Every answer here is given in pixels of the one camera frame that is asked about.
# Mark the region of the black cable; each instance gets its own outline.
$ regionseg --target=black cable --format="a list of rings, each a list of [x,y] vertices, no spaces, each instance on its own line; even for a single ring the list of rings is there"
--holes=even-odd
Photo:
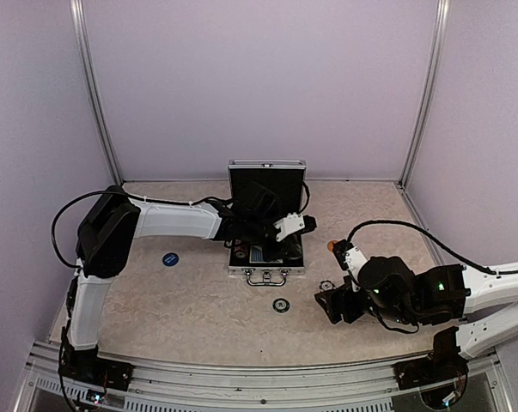
[[[455,403],[459,402],[463,398],[463,396],[465,395],[467,386],[468,386],[468,373],[465,374],[465,383],[463,384],[463,389],[461,389],[459,398],[455,401]]]
[[[380,313],[371,311],[371,314],[374,316],[374,318],[376,318],[379,321],[379,323],[382,325],[383,328],[385,328],[386,330],[390,330],[391,332],[399,332],[399,333],[403,333],[404,335],[414,335],[417,332],[419,332],[419,325],[418,324],[415,326],[416,327],[415,330],[406,330],[406,329],[401,329],[401,328],[391,328],[390,326],[388,326],[385,323],[385,320],[382,318]]]
[[[73,404],[71,403],[71,400],[68,398],[68,395],[66,393],[66,388],[64,387],[64,377],[62,376],[62,355],[64,353],[64,341],[65,338],[68,335],[68,329],[70,328],[70,321],[68,321],[67,325],[62,328],[62,334],[60,338],[60,349],[58,351],[58,376],[60,378],[60,389],[62,390],[62,395],[64,396],[64,400],[66,401],[66,404],[70,408],[72,412],[77,412],[77,409],[74,408]]]
[[[411,295],[409,293],[404,295],[402,303],[404,304],[405,309],[411,312],[411,314],[413,314],[416,318],[421,318],[425,315],[439,315],[441,313],[446,313],[448,316],[452,316],[451,308],[448,305],[439,305],[436,307],[432,307],[426,311],[416,312],[415,309],[413,309],[413,304],[411,303]]]
[[[62,262],[68,268],[80,269],[80,266],[78,266],[76,264],[71,264],[66,259],[64,259],[64,257],[62,256],[62,253],[60,253],[60,250],[58,249],[58,244],[56,242],[56,225],[57,225],[58,219],[67,209],[69,209],[74,204],[79,203],[82,200],[87,199],[89,197],[100,196],[100,195],[123,196],[123,197],[128,197],[133,200],[138,200],[140,202],[170,204],[172,206],[195,206],[195,205],[201,204],[203,202],[209,202],[209,201],[219,202],[220,204],[224,204],[224,205],[232,203],[232,199],[224,200],[224,199],[219,199],[218,197],[214,197],[214,196],[204,197],[203,199],[200,199],[197,202],[175,202],[175,201],[171,201],[171,200],[161,200],[161,199],[140,197],[140,196],[132,195],[131,193],[125,193],[125,192],[119,192],[119,191],[91,191],[89,193],[85,193],[84,195],[81,195],[80,197],[76,197],[72,201],[65,204],[58,211],[58,213],[54,216],[54,219],[52,219],[52,224],[51,224],[52,248],[54,249],[54,252],[56,253],[56,256],[58,257],[60,262]]]
[[[308,207],[308,204],[310,203],[310,189],[308,188],[308,185],[304,181],[302,181],[302,187],[304,187],[304,191],[307,195],[307,200],[304,203],[304,206],[302,206],[302,209],[299,210],[298,215],[300,215],[302,212],[304,212],[306,210],[306,208]]]
[[[440,246],[445,252],[453,256],[454,258],[460,260],[462,263],[470,266],[471,268],[474,268],[478,270],[479,272],[485,273],[486,275],[516,275],[518,274],[518,270],[503,270],[503,271],[495,271],[490,268],[487,268],[485,266],[482,266],[481,264],[476,264],[472,260],[467,259],[466,257],[461,256],[459,253],[452,251],[448,246],[444,245],[438,238],[436,238],[434,235],[430,234],[426,230],[424,230],[422,227],[419,227],[417,225],[414,225],[413,223],[409,223],[407,221],[391,221],[391,220],[376,220],[376,221],[363,221],[359,225],[355,226],[350,234],[348,235],[348,243],[350,244],[352,241],[352,238],[356,234],[358,230],[360,230],[363,227],[366,226],[372,226],[372,225],[396,225],[396,226],[405,226],[409,227],[411,229],[414,229],[418,232],[420,232],[422,235],[426,236],[430,240],[432,240],[434,243],[436,243],[438,246]]]
[[[352,279],[352,281],[354,282],[354,284],[356,286],[358,286],[360,289],[363,289],[362,285],[360,283],[358,283],[358,280],[354,277],[354,274],[352,273],[352,270],[347,270],[348,274],[350,275],[350,278]]]

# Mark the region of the black mount bracket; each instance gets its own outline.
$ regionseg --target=black mount bracket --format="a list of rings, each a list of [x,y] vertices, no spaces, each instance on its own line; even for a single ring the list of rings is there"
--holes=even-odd
[[[74,379],[101,388],[127,391],[134,366],[130,363],[98,357],[98,347],[89,350],[74,350],[64,340],[64,353],[58,372]]]
[[[351,276],[345,276],[343,280],[344,285],[314,295],[332,324],[341,320],[351,324],[364,314],[364,308],[369,307],[368,294],[362,289],[352,290]]]
[[[460,357],[452,327],[434,336],[434,352],[423,358],[405,360],[394,365],[398,387],[403,391],[455,379],[468,373],[467,360]]]

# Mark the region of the blue circular sticker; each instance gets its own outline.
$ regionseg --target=blue circular sticker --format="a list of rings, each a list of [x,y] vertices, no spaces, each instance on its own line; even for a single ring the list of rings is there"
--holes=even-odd
[[[168,253],[163,257],[163,264],[165,266],[175,266],[179,262],[179,255],[176,253]]]

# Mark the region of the round black disc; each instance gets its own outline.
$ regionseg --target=round black disc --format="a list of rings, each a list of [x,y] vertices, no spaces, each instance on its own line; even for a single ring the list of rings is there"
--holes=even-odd
[[[272,307],[278,313],[286,313],[289,310],[289,302],[286,299],[279,298],[274,300]]]
[[[335,288],[335,285],[331,281],[321,281],[320,282],[320,290],[322,292],[326,292],[328,290],[333,290]]]

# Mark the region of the round sticker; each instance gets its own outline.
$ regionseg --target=round sticker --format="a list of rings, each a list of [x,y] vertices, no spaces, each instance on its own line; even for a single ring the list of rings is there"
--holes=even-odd
[[[278,313],[286,313],[289,310],[289,302],[284,298],[279,298],[274,300],[272,307]]]
[[[176,253],[168,253],[163,257],[163,264],[165,266],[175,266],[179,262],[179,255]]]

